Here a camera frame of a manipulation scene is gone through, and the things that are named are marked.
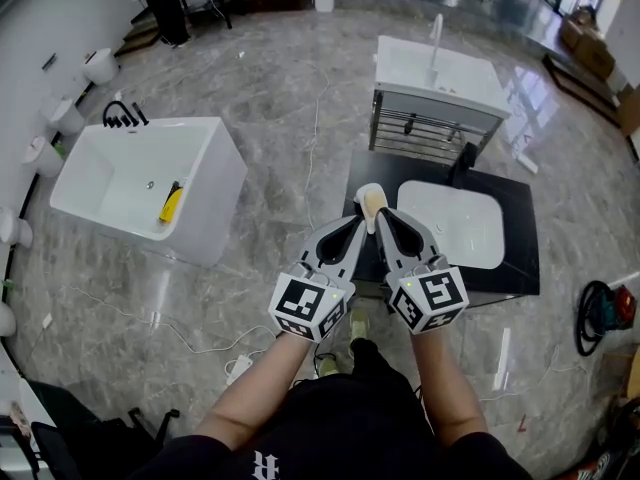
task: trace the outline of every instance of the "electrical cable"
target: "electrical cable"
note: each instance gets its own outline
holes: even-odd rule
[[[327,76],[327,74],[318,66],[306,60],[300,60],[298,62],[303,62],[304,64],[308,64],[319,73],[322,73],[322,76],[324,76],[325,80],[327,81],[327,85],[325,86],[324,89],[322,89],[322,91],[320,91],[320,94],[318,94],[318,98],[316,99],[316,120],[313,126],[313,139],[309,143],[311,144],[311,149],[309,150],[309,174],[307,175],[307,182],[304,184],[304,201],[307,206],[307,220],[309,221],[309,225],[311,226],[311,229],[315,230],[316,228],[314,227],[313,221],[311,220],[311,207],[309,205],[309,197],[307,192],[309,191],[309,182],[311,181],[311,173],[313,172],[313,152],[315,151],[316,145],[318,144],[318,117],[320,113],[320,98],[322,98],[322,95],[327,91],[327,89],[331,84],[329,82],[329,77]]]
[[[517,391],[517,392],[513,392],[513,393],[502,393],[499,396],[496,396],[494,398],[480,398],[480,402],[493,402],[495,400],[500,400],[501,398],[507,397],[507,396],[521,396],[524,395],[525,393],[528,393],[529,391],[531,391],[532,389],[538,387],[540,384],[542,384],[542,381],[544,381],[544,379],[547,378],[547,375],[549,375],[549,372],[558,372],[558,373],[562,373],[562,372],[568,372],[571,370],[575,370],[575,369],[580,369],[583,372],[585,372],[587,374],[587,391],[589,390],[589,380],[591,378],[591,374],[589,373],[589,371],[582,365],[577,364],[575,366],[570,366],[569,368],[561,368],[561,369],[557,369],[553,367],[553,362],[555,361],[556,356],[558,355],[558,351],[560,350],[560,345],[556,345],[555,349],[553,350],[553,355],[551,356],[551,362],[549,363],[549,367],[547,368],[547,370],[544,372],[544,375],[540,378],[540,380],[538,382],[536,382],[534,385],[529,386],[526,389],[523,389],[522,391]]]
[[[318,349],[320,348],[320,343],[316,344],[316,348],[313,351],[313,369],[316,372],[316,377],[320,377],[320,372],[318,372],[318,363],[317,361],[322,361],[325,357],[330,357],[334,361],[337,361],[338,358],[333,352],[323,352],[322,354],[318,354]]]
[[[27,356],[27,360],[24,363],[24,367],[26,368],[29,365],[29,361],[31,361],[31,357],[33,356],[33,352],[36,349],[36,345],[38,344],[38,341],[40,341],[40,337],[42,336],[42,333],[45,331],[45,327],[42,327],[42,329],[40,329],[40,332],[38,333],[38,336],[36,336],[36,339],[33,342],[33,345],[31,346],[31,350],[29,351],[29,355]]]
[[[106,307],[108,307],[108,308],[114,309],[115,311],[117,311],[118,313],[120,313],[122,316],[128,316],[128,317],[133,318],[133,319],[135,319],[135,320],[137,320],[138,322],[143,323],[143,324],[159,325],[159,326],[160,326],[160,325],[162,325],[162,326],[164,326],[164,327],[168,327],[168,328],[169,328],[169,329],[171,329],[171,330],[173,331],[173,333],[174,333],[174,334],[175,334],[175,335],[176,335],[176,336],[177,336],[177,337],[182,341],[182,343],[184,343],[184,344],[186,345],[186,347],[189,349],[189,351],[190,351],[192,354],[208,354],[209,352],[225,352],[225,351],[227,351],[227,350],[231,350],[231,349],[232,349],[233,347],[235,347],[235,346],[240,342],[240,340],[241,340],[242,338],[244,338],[247,334],[250,334],[250,333],[252,333],[253,331],[256,331],[256,330],[258,330],[258,329],[264,329],[264,330],[268,331],[268,332],[269,332],[269,334],[271,334],[271,336],[273,336],[273,339],[274,339],[274,340],[276,339],[276,335],[275,335],[275,333],[274,333],[271,329],[269,329],[267,326],[265,326],[265,325],[256,325],[255,327],[252,327],[252,328],[251,328],[251,329],[249,329],[248,331],[243,332],[243,333],[242,333],[240,336],[238,336],[238,337],[236,338],[236,340],[235,340],[231,345],[229,345],[228,347],[209,348],[209,349],[206,349],[206,350],[195,350],[195,349],[194,349],[194,348],[189,344],[189,342],[188,342],[188,341],[187,341],[187,340],[182,336],[182,334],[180,334],[180,332],[179,332],[179,331],[178,331],[178,330],[177,330],[173,325],[171,325],[171,324],[168,324],[168,323],[165,323],[165,322],[158,322],[157,320],[153,320],[153,319],[152,319],[152,320],[144,320],[144,319],[140,318],[140,317],[139,317],[139,316],[137,316],[137,315],[133,315],[133,314],[131,314],[131,313],[126,313],[126,312],[122,311],[120,308],[117,308],[117,307],[113,306],[112,304],[109,304],[109,303],[107,303],[107,302],[105,302],[105,301],[103,301],[103,300],[100,300],[100,299],[98,299],[97,297],[94,297],[93,295],[90,295],[89,293],[85,292],[84,290],[81,290],[80,288],[77,288],[77,287],[75,287],[75,286],[71,286],[71,285],[68,285],[68,284],[64,284],[63,286],[66,286],[67,288],[69,288],[69,289],[71,289],[71,290],[74,290],[74,291],[76,291],[76,292],[78,292],[78,293],[81,293],[82,295],[84,295],[84,296],[86,296],[86,297],[89,297],[91,300],[93,300],[93,301],[95,301],[95,302],[99,302],[100,304],[102,304],[102,305],[104,305],[104,306],[106,306]]]
[[[585,286],[580,296],[576,318],[576,346],[579,354],[583,357],[593,354],[604,337],[604,334],[599,334],[595,330],[593,334],[589,334],[587,331],[587,322],[591,323],[593,321],[591,317],[596,317],[595,313],[599,310],[598,304],[601,302],[602,296],[609,301],[615,298],[613,290],[602,281],[591,281]],[[585,341],[593,343],[591,348],[585,348]]]

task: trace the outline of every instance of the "wall-mounted toilet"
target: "wall-mounted toilet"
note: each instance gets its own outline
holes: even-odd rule
[[[84,128],[84,117],[73,100],[67,98],[60,102],[49,123],[62,135],[74,135]]]
[[[29,223],[18,218],[16,212],[9,208],[0,207],[0,242],[20,244],[27,249],[33,243],[33,231]]]
[[[82,65],[82,73],[96,85],[102,85],[113,80],[120,65],[111,53],[111,48],[103,48],[95,52]]]
[[[0,302],[0,336],[12,336],[16,332],[16,317],[11,308]]]
[[[22,165],[30,165],[45,178],[53,178],[62,170],[64,161],[47,139],[34,137],[22,157]]]

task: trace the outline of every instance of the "metal towel rack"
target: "metal towel rack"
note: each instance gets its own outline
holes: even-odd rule
[[[385,91],[373,95],[369,150],[390,150],[408,156],[430,157],[451,165],[467,142],[478,145],[478,154],[486,146],[498,126],[481,129],[469,124],[426,116],[417,112],[385,108]]]

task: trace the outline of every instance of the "white wall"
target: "white wall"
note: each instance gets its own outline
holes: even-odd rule
[[[0,205],[20,210],[33,179],[22,153],[34,135],[54,135],[39,115],[43,95],[77,98],[88,84],[84,55],[119,47],[140,11],[131,0],[14,0],[0,11]],[[0,244],[0,278],[7,254]]]
[[[640,84],[640,0],[622,0],[606,36],[616,65],[636,87]]]
[[[598,28],[605,36],[609,33],[609,27],[613,23],[621,2],[622,0],[602,0],[600,3],[596,21]]]

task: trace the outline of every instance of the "gray tiled floor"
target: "gray tiled floor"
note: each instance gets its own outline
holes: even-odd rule
[[[340,215],[352,150],[365,149],[379,34],[427,41],[430,24],[384,13],[338,10],[259,14],[216,25],[186,48],[157,45],[123,59],[108,88],[90,93],[82,110],[92,123],[122,90],[150,118],[221,116],[248,167],[228,245],[219,265],[203,270],[129,246],[52,210],[53,183],[38,184],[27,212],[31,250],[16,250],[11,294],[19,331],[10,340],[34,379],[62,385],[102,417],[140,406],[155,425],[170,407],[188,432],[224,389],[227,361],[260,350],[271,337],[273,282],[310,231],[304,187],[320,98],[317,146],[308,189],[310,218]],[[477,169],[529,183],[540,242],[542,293],[465,313],[450,331],[464,372],[483,399],[487,419],[509,451],[536,478],[573,463],[591,438],[606,400],[594,399],[592,372],[601,352],[581,360],[572,338],[580,288],[638,270],[640,176],[619,132],[560,93],[540,64],[509,46],[446,29],[442,46],[491,60],[514,115]],[[512,145],[530,137],[536,176],[513,160]],[[67,147],[72,141],[66,140]],[[640,293],[640,283],[631,284]],[[392,365],[417,376],[401,326],[367,302],[372,336]],[[53,324],[41,332],[42,319]],[[616,333],[602,350],[638,339]],[[510,336],[501,378],[499,356]],[[343,367],[346,329],[323,344]],[[301,376],[311,375],[311,363]],[[526,415],[526,432],[518,432]]]

